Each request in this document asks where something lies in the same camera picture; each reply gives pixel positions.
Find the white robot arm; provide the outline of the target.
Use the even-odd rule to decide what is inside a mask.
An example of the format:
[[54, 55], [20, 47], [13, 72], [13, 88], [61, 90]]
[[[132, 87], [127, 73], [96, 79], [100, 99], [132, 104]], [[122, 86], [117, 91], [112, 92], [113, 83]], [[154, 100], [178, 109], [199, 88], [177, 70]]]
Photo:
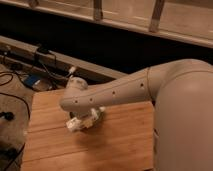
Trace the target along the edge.
[[155, 103], [154, 171], [213, 171], [213, 65], [182, 59], [89, 86], [71, 77], [60, 101], [67, 127], [88, 128], [112, 105]]

